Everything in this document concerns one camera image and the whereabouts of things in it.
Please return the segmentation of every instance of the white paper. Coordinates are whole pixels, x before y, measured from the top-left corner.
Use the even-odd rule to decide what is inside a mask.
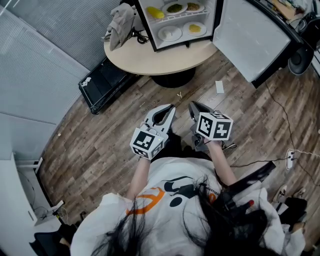
[[[215,81],[215,87],[216,87],[216,93],[217,94],[224,94],[224,85],[222,84],[222,81]]]

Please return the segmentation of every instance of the white t-shirt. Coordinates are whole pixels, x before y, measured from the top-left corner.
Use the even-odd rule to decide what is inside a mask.
[[[151,228],[142,247],[143,255],[202,254],[202,250],[186,235],[184,221],[193,234],[205,238],[206,224],[201,222],[205,216],[198,197],[194,195],[194,183],[203,181],[204,177],[208,178],[210,199],[214,201],[221,192],[221,186],[211,161],[166,157],[151,164],[147,186],[136,198],[137,216],[144,214],[145,227]],[[251,187],[234,201],[237,205],[243,205],[254,200],[254,206],[259,205],[265,210],[270,226],[264,234],[264,241],[269,248],[281,254],[285,234],[278,214],[268,203],[267,191],[261,188],[261,184]],[[119,194],[104,195],[99,207],[84,219],[76,231],[71,256],[90,256],[104,235],[112,231],[126,214],[130,214],[131,208],[132,201]]]

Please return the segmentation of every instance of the electrical outlet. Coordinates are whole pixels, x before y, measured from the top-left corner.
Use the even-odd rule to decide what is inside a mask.
[[[286,153],[286,160],[285,160],[285,166],[287,169],[291,169],[292,166],[294,165],[294,156],[295,156],[295,152],[293,150],[288,150]]]

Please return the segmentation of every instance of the round table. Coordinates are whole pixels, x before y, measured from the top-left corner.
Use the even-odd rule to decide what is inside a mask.
[[[107,58],[119,69],[129,73],[151,76],[160,86],[176,88],[189,82],[196,66],[209,59],[217,48],[210,40],[202,40],[154,52],[150,42],[140,44],[131,37],[123,46],[110,51],[104,43]]]

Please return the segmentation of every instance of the cloth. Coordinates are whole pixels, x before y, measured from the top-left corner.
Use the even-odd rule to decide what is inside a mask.
[[[137,216],[144,212],[145,227],[151,228],[143,244],[142,255],[202,254],[202,250],[186,236],[183,213],[188,229],[204,238],[208,227],[201,222],[205,216],[198,197],[194,195],[193,184],[207,176],[210,198],[215,200],[222,188],[213,169],[211,161],[198,158],[166,157],[151,164],[147,186],[136,198]],[[285,234],[276,210],[267,201],[267,191],[261,182],[254,183],[233,200],[238,206],[254,200],[254,205],[247,211],[258,207],[265,211],[269,227],[263,236],[264,242],[268,248],[281,254]],[[112,231],[131,208],[132,201],[118,194],[103,196],[99,207],[84,219],[75,233],[71,255],[90,256],[105,234]]]
[[[135,18],[134,9],[127,3],[122,3],[112,9],[113,19],[103,39],[110,41],[110,51],[121,47],[131,35],[131,29]]]

